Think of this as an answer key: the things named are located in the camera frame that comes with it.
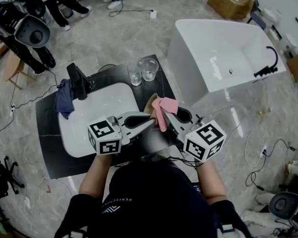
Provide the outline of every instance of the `black countertop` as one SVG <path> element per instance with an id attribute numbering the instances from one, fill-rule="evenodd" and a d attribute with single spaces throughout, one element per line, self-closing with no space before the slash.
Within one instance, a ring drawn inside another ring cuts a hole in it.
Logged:
<path id="1" fill-rule="evenodd" d="M 146 58 L 153 58 L 158 61 L 156 55 L 142 59 Z M 89 78 L 92 82 L 91 92 L 120 82 L 128 84 L 133 91 L 140 111 L 144 110 L 149 98 L 154 93 L 157 93 L 160 97 L 175 98 L 161 65 L 159 65 L 159 70 L 154 81 L 146 82 L 143 80 L 139 86 L 133 86 L 130 83 L 126 64 L 101 71 Z M 40 144 L 45 165 L 51 179 L 86 173 L 96 155 L 91 154 L 74 158 L 66 152 L 62 143 L 58 113 L 55 112 L 55 97 L 56 92 L 36 103 L 36 120 Z M 155 127 L 147 133 L 149 134 L 147 137 L 141 136 L 139 140 L 123 146 L 120 154 L 113 155 L 112 165 L 134 160 L 152 153 L 154 152 L 153 145 L 157 146 L 160 144 L 159 149 L 163 149 L 174 143 L 174 138 L 170 137 L 168 130 L 162 133 L 158 127 Z M 154 144 L 148 142 L 148 140 L 144 140 L 144 138 L 152 138 Z"/>

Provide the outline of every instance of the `wooden stool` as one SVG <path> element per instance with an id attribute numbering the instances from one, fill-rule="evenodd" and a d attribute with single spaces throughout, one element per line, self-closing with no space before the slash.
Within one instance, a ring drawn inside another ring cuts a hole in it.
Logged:
<path id="1" fill-rule="evenodd" d="M 36 81 L 35 78 L 29 76 L 25 72 L 23 72 L 24 69 L 24 61 L 21 61 L 21 59 L 12 51 L 10 51 L 8 60 L 5 64 L 5 69 L 3 73 L 3 79 L 5 82 L 10 81 L 16 88 L 22 90 L 21 87 L 19 87 L 16 82 L 13 82 L 11 79 L 21 73 L 22 75 L 26 76 L 28 79 L 31 79 L 33 81 Z"/>

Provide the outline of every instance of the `black pants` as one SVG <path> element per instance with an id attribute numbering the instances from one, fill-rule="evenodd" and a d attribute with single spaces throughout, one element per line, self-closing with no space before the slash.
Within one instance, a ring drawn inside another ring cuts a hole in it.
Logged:
<path id="1" fill-rule="evenodd" d="M 57 1 L 64 4 L 66 7 L 77 11 L 78 13 L 86 14 L 88 13 L 88 9 L 80 5 L 77 0 L 47 0 L 45 1 L 46 7 L 50 10 L 51 15 L 55 19 L 55 21 L 59 24 L 59 26 L 64 27 L 69 24 L 69 22 L 63 17 L 61 14 Z"/>
<path id="2" fill-rule="evenodd" d="M 44 72 L 46 69 L 42 63 L 33 57 L 29 49 L 22 43 L 15 40 L 14 36 L 8 36 L 7 38 L 0 35 L 0 40 L 2 40 L 6 46 L 11 49 L 22 61 L 29 65 L 36 74 Z M 35 49 L 37 53 L 45 47 Z"/>

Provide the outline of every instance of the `white sneaker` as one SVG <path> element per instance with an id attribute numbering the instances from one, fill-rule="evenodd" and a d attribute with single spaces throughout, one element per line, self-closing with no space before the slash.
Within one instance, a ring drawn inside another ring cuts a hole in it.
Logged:
<path id="1" fill-rule="evenodd" d="M 70 26 L 69 25 L 66 25 L 65 27 L 63 27 L 64 31 L 69 31 L 70 30 Z"/>
<path id="2" fill-rule="evenodd" d="M 87 6 L 86 8 L 88 9 L 88 13 L 80 14 L 80 17 L 81 17 L 81 18 L 85 18 L 87 15 L 89 15 L 89 13 L 90 13 L 90 11 L 91 11 L 91 9 L 92 9 L 92 7 L 91 7 L 90 5 Z"/>
<path id="3" fill-rule="evenodd" d="M 112 2 L 113 0 L 104 0 L 104 2 Z"/>
<path id="4" fill-rule="evenodd" d="M 112 9 L 116 8 L 120 4 L 121 4 L 121 1 L 114 1 L 110 5 L 108 5 L 108 9 L 112 10 Z"/>

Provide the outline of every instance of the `pink cloth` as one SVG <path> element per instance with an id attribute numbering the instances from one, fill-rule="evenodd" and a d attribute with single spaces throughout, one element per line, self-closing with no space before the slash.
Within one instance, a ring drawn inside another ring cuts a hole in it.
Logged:
<path id="1" fill-rule="evenodd" d="M 179 102 L 177 100 L 170 99 L 167 97 L 155 99 L 152 102 L 152 107 L 154 108 L 155 115 L 156 115 L 155 124 L 157 125 L 159 123 L 159 127 L 162 132 L 165 132 L 168 126 L 164 119 L 161 108 L 163 108 L 168 113 L 177 114 L 178 106 L 179 106 Z"/>

